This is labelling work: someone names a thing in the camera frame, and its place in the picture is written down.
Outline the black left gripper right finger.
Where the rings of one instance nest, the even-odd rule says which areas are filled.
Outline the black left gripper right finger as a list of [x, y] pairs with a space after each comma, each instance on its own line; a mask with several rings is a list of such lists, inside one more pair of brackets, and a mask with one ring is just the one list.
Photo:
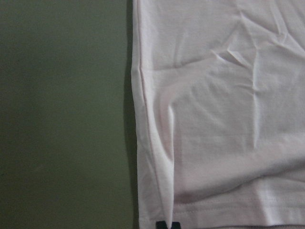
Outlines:
[[172, 222], [172, 229], [181, 229], [180, 222]]

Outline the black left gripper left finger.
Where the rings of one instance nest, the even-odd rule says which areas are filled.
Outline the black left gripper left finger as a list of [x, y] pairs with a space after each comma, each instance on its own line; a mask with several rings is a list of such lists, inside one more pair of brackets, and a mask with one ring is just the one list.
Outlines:
[[167, 225], [165, 221], [157, 221], [155, 225], [156, 225], [156, 229], [167, 229]]

